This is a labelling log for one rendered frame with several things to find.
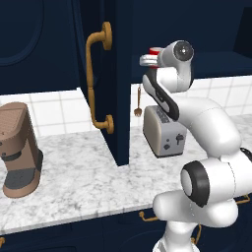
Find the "brown coffee machine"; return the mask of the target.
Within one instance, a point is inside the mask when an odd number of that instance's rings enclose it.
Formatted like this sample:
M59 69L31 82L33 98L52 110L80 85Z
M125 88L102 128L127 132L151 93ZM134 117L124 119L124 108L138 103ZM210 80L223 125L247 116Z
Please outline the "brown coffee machine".
M27 105L9 102L0 106L0 158L7 168L3 192L21 198L38 186L43 153L38 148Z

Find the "red cup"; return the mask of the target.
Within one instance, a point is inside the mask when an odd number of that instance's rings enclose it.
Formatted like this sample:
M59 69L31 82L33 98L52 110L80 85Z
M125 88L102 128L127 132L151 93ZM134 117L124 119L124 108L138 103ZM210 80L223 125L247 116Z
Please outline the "red cup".
M151 64L152 68L158 66L158 54L162 51L161 47L151 47L149 53L152 55L153 63Z

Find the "navy wall cabinet interior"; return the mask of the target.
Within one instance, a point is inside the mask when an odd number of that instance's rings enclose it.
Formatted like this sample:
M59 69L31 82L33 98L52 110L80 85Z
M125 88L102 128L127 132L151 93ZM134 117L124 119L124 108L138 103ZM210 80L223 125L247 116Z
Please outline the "navy wall cabinet interior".
M179 39L194 48L196 79L252 75L252 58L233 50L245 7L252 0L133 0L132 81L146 71L141 55Z

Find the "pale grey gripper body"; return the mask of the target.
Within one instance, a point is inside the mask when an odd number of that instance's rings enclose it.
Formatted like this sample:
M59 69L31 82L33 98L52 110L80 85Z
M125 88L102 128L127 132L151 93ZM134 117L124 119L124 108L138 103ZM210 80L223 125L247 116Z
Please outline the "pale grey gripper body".
M153 54L145 54L140 57L139 64L141 66L159 67L158 57Z

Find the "navy open cabinet door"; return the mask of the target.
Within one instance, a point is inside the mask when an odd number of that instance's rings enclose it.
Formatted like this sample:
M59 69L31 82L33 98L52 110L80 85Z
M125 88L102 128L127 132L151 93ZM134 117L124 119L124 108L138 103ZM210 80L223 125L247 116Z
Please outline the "navy open cabinet door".
M252 7L243 9L233 50L240 55L252 58Z
M132 6L133 0L74 0L81 90L88 104L86 42L90 34L101 31L103 22L111 24L111 49L104 50L102 43L96 42L91 55L95 119L103 122L107 114L112 115L114 132L100 131L119 165L129 162Z

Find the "hanging brass fork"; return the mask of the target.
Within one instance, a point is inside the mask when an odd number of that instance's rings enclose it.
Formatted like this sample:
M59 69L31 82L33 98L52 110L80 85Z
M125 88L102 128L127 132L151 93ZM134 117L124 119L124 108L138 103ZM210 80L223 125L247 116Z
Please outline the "hanging brass fork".
M141 86L138 87L138 106L134 109L134 115L140 117L142 115L142 108L140 107L141 101Z

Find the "navy closed cabinet door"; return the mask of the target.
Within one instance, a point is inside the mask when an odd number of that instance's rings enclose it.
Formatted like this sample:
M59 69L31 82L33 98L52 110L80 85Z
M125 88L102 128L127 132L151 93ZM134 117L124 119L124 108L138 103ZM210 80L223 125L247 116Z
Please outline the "navy closed cabinet door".
M78 85L74 0L0 0L0 95Z

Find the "navy base cabinets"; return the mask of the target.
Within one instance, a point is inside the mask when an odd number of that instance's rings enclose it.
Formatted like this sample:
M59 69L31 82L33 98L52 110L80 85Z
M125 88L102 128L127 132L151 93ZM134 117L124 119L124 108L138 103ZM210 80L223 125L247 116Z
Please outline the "navy base cabinets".
M238 219L227 228L202 226L201 252L252 252L252 194L239 205ZM82 220L4 235L0 252L153 252L165 223L145 221L138 212Z

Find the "silver toaster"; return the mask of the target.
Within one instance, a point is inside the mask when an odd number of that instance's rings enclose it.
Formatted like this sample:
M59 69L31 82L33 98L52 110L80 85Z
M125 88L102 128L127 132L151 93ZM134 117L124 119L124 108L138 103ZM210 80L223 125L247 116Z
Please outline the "silver toaster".
M157 158L183 154L187 129L169 118L160 106L145 108L143 133Z

